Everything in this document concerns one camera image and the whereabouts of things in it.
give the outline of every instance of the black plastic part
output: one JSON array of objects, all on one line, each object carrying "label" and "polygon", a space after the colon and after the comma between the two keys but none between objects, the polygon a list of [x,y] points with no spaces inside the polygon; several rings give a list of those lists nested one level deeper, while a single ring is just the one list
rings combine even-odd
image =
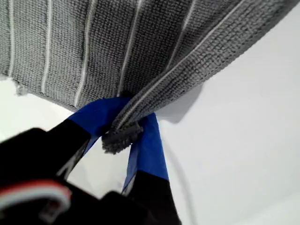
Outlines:
[{"label": "black plastic part", "polygon": [[169,181],[138,170],[127,197],[149,209],[156,224],[181,225]]},{"label": "black plastic part", "polygon": [[[71,120],[49,132],[34,128],[0,144],[0,190],[36,179],[52,179],[68,187],[71,208],[53,224],[180,224],[169,182],[138,171],[128,197],[110,192],[97,199],[66,181],[83,156],[90,134]],[[45,224],[40,212],[48,199],[16,205],[0,212],[0,224]]]}]

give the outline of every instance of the white stripe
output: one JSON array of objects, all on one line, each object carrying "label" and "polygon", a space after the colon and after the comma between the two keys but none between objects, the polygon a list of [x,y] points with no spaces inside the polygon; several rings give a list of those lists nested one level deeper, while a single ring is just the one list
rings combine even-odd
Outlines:
[{"label": "white stripe", "polygon": [[193,54],[215,31],[218,29],[245,1],[241,0],[203,39],[197,44],[197,46],[189,52],[182,60],[180,60],[171,70],[169,70],[164,76],[162,76],[152,87],[149,88],[136,103],[125,113],[121,121],[117,124],[117,129],[123,125],[128,116],[133,112],[134,109],[166,78],[172,73],[182,62],[184,62],[191,54]]},{"label": "white stripe", "polygon": [[9,1],[9,25],[10,25],[10,64],[9,64],[8,76],[11,77],[15,65],[14,0]]},{"label": "white stripe", "polygon": [[125,53],[123,65],[122,65],[121,72],[120,72],[120,82],[119,82],[119,86],[118,86],[117,97],[119,97],[121,92],[123,91],[124,76],[125,76],[127,64],[128,64],[128,61],[129,61],[129,56],[130,56],[130,53],[131,53],[131,50],[132,50],[132,44],[133,44],[134,38],[135,38],[137,18],[138,18],[138,15],[139,15],[139,11],[142,7],[142,3],[143,3],[143,0],[139,0],[138,3],[137,3],[136,9],[135,9],[135,17],[134,17],[134,20],[133,20],[133,23],[132,23],[132,26],[131,26],[131,31],[130,31],[130,36],[128,38],[126,53]]},{"label": "white stripe", "polygon": [[74,106],[75,108],[78,107],[78,102],[79,98],[81,96],[81,93],[83,91],[83,86],[86,80],[86,72],[87,72],[87,67],[90,59],[90,26],[92,23],[92,18],[95,13],[95,7],[96,7],[96,2],[97,0],[92,0],[90,3],[90,9],[88,11],[88,17],[86,20],[85,24],[85,31],[84,31],[84,58],[82,62],[82,72],[81,72],[81,78],[79,82],[79,86],[77,89],[77,92],[75,94],[75,99],[74,99]]},{"label": "white stripe", "polygon": [[42,79],[41,91],[45,94],[46,80],[49,72],[50,61],[50,46],[51,46],[51,23],[52,23],[52,0],[48,0],[48,15],[47,15],[47,36],[46,36],[46,48],[45,48],[45,67],[44,75]]},{"label": "white stripe", "polygon": [[0,211],[15,206],[16,204],[33,201],[41,198],[51,198],[60,203],[63,211],[70,208],[70,199],[59,187],[37,186],[23,188],[22,190],[11,191],[0,196]]},{"label": "white stripe", "polygon": [[193,10],[194,10],[194,8],[195,8],[195,4],[196,4],[196,0],[193,0],[192,3],[191,3],[191,6],[190,6],[190,8],[189,8],[189,11],[188,11],[188,13],[187,13],[187,16],[186,16],[185,19],[184,19],[184,23],[183,23],[182,28],[181,28],[181,33],[180,33],[180,35],[179,35],[179,37],[178,37],[178,39],[177,39],[176,45],[175,45],[175,47],[174,47],[174,49],[173,49],[173,52],[172,52],[172,54],[171,54],[171,57],[170,57],[170,59],[169,59],[168,64],[167,64],[167,66],[165,67],[165,70],[168,70],[168,69],[170,68],[171,63],[173,62],[173,59],[174,59],[174,57],[175,57],[175,54],[176,54],[176,52],[178,51],[179,45],[180,45],[180,43],[181,43],[181,41],[182,41],[182,39],[183,39],[183,35],[185,34],[185,31],[186,31],[186,29],[187,29],[188,22],[189,22],[189,20],[190,20],[190,18],[191,18],[192,12],[193,12]]}]

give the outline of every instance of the gray fabric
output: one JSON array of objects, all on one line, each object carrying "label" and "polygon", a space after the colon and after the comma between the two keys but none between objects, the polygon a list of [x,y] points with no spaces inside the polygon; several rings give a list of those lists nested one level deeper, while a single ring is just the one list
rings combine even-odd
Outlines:
[{"label": "gray fabric", "polygon": [[10,34],[8,2],[0,0],[0,75],[8,75],[10,62]]},{"label": "gray fabric", "polygon": [[99,0],[90,32],[90,63],[79,106],[117,95],[136,1]]},{"label": "gray fabric", "polygon": [[12,77],[33,92],[40,92],[45,55],[45,14],[40,0],[14,1],[15,61]]},{"label": "gray fabric", "polygon": [[74,105],[81,78],[88,6],[88,0],[52,1],[50,66],[44,95],[66,105]]},{"label": "gray fabric", "polygon": [[298,1],[0,0],[0,74],[73,110],[129,93],[115,131],[209,79]]},{"label": "gray fabric", "polygon": [[297,0],[241,1],[214,32],[198,40],[180,63],[134,96],[115,119],[112,131],[162,108],[212,77],[259,40],[296,3]]},{"label": "gray fabric", "polygon": [[125,75],[125,91],[137,94],[165,69],[190,0],[145,0]]}]

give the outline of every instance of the white surface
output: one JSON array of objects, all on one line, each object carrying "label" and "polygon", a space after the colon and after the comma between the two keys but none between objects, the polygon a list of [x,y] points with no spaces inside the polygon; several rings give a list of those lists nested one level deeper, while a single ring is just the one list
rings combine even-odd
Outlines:
[{"label": "white surface", "polygon": [[[202,90],[157,113],[184,225],[300,224],[299,21],[300,5]],[[71,114],[14,91],[0,82],[0,140]],[[127,159],[98,142],[70,181],[96,196],[120,190]]]}]

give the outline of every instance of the white backdrop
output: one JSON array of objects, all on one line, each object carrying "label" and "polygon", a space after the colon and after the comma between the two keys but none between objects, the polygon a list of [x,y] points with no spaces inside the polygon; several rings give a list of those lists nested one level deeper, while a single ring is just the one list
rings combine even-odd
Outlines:
[{"label": "white backdrop", "polygon": [[[157,112],[184,225],[300,224],[299,22],[300,5],[203,87]],[[11,81],[0,82],[0,141],[71,114],[14,93]],[[97,142],[69,180],[99,197],[120,191],[128,154],[104,154]]]}]

